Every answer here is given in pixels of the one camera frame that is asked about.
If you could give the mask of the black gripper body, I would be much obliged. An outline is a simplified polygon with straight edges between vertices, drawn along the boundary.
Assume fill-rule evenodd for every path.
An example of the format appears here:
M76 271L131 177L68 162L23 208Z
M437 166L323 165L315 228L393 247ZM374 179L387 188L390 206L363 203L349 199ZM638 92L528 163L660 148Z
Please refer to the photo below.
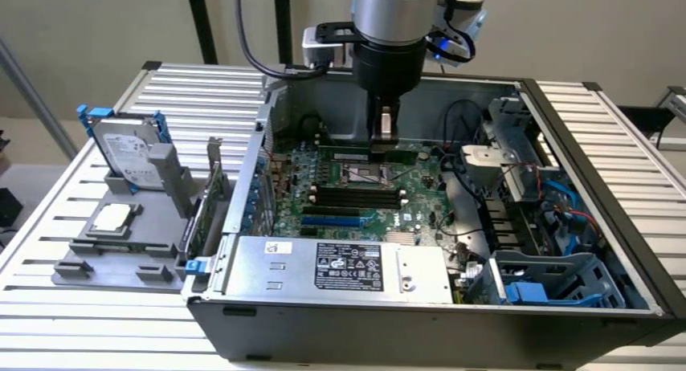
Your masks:
M355 43L353 52L357 84L381 104L398 105L401 97L417 87L422 77L426 41L406 46Z

